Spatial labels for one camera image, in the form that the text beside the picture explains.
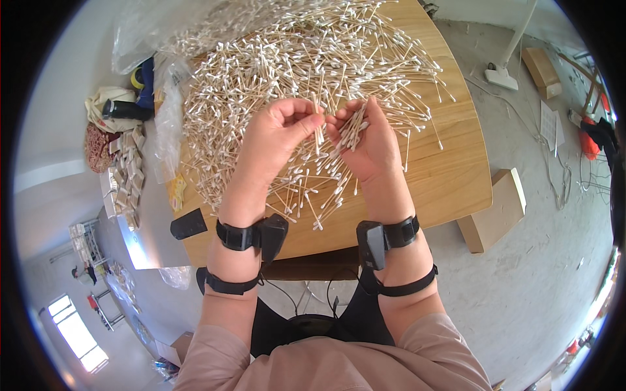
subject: sleeve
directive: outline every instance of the sleeve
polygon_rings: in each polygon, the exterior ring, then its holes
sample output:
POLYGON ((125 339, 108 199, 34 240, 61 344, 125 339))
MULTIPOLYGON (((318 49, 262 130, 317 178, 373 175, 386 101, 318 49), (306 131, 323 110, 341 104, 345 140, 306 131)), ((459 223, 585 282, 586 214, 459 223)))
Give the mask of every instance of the sleeve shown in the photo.
POLYGON ((491 390, 485 370, 445 313, 417 319, 404 332, 398 347, 456 373, 478 388, 491 390))
POLYGON ((250 365, 250 350, 228 330, 201 325, 193 335, 175 391, 231 390, 250 365))

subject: forearm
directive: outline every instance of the forearm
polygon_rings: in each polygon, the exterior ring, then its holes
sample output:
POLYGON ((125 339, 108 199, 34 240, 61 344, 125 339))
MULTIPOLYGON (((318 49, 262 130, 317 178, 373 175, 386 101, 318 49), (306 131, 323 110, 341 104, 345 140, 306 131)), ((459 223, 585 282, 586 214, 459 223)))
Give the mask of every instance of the forearm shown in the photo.
MULTIPOLYGON (((402 173, 396 173, 363 185, 369 219, 383 224, 395 224, 415 215, 411 194, 402 173)), ((416 239, 408 246, 392 248, 386 253, 386 266, 375 271, 376 278, 387 287, 415 282, 433 268, 424 232, 420 229, 416 239)), ((404 331, 418 318, 432 312, 445 312, 434 280, 420 292, 402 297, 378 296, 381 313, 389 332, 399 341, 404 331)))
MULTIPOLYGON (((228 184, 219 210, 219 220, 245 228, 263 218, 267 187, 245 186, 236 176, 228 184)), ((254 247, 244 251, 230 250, 213 236, 208 251, 207 270, 225 282, 247 282, 259 274, 260 252, 254 247)), ((257 288, 242 296, 214 292, 205 284, 201 325, 216 325, 238 336, 248 347, 257 305, 257 288)))

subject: black cable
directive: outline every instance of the black cable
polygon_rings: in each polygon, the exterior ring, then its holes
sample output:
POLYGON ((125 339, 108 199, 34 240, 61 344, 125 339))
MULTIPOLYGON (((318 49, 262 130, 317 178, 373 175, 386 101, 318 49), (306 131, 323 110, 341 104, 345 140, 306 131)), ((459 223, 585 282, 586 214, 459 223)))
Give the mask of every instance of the black cable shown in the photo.
POLYGON ((291 296, 287 292, 285 292, 285 290, 283 288, 279 287, 278 285, 272 283, 270 280, 267 280, 265 277, 263 277, 263 273, 259 273, 259 274, 261 275, 261 279, 259 280, 259 285, 263 286, 263 285, 265 285, 264 281, 267 281, 267 283, 269 285, 272 285, 273 287, 278 288, 278 290, 280 290, 282 293, 286 294, 287 297, 289 297, 289 300, 291 300, 291 302, 294 304, 294 312, 295 312, 295 315, 298 316, 298 306, 295 304, 294 299, 292 299, 291 296))
POLYGON ((343 268, 342 270, 338 270, 338 271, 336 271, 336 272, 335 272, 335 273, 331 276, 331 280, 330 280, 330 281, 328 281, 328 286, 326 287, 326 301, 328 302, 328 307, 330 307, 330 308, 331 308, 331 311, 332 311, 332 316, 333 316, 335 319, 338 319, 338 317, 337 317, 337 313, 336 313, 336 308, 335 308, 335 307, 333 307, 333 306, 331 305, 331 298, 330 298, 330 296, 329 296, 329 292, 330 292, 330 290, 331 290, 331 283, 334 281, 335 276, 336 276, 337 274, 339 274, 340 272, 343 272, 343 271, 350 272, 350 273, 352 273, 352 274, 356 277, 356 280, 359 282, 359 285, 361 286, 361 288, 363 289, 363 291, 365 292, 365 294, 366 294, 367 296, 378 296, 378 292, 376 292, 376 293, 369 293, 369 292, 367 291, 367 289, 365 289, 365 286, 363 285, 363 283, 361 283, 361 279, 359 278, 359 275, 358 275, 357 273, 355 273, 355 272, 354 272, 354 270, 351 270, 351 269, 348 269, 348 268, 343 268))

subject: window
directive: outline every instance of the window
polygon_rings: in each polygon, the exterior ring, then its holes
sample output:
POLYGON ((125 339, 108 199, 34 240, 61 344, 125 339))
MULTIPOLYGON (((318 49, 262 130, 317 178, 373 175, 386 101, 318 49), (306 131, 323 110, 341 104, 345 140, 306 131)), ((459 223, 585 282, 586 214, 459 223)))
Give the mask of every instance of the window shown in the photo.
POLYGON ((87 372, 95 372, 107 363, 109 358, 87 330, 69 296, 65 295, 52 303, 48 311, 87 372))

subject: black sensor device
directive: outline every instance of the black sensor device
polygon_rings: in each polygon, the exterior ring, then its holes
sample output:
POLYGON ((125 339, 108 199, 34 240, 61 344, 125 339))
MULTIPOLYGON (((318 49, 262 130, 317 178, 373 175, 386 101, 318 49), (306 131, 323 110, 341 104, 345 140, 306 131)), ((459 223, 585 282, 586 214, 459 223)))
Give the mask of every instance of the black sensor device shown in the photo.
POLYGON ((248 228, 221 224, 220 220, 217 220, 215 227, 224 247, 235 251, 244 251, 250 246, 260 248, 261 259, 268 265, 280 252, 288 230, 289 223, 277 213, 257 221, 248 228))
POLYGON ((385 267, 385 251, 413 243, 418 230, 416 216, 389 225, 377 221, 360 222, 356 227, 356 237, 361 263, 364 267, 382 270, 385 267))

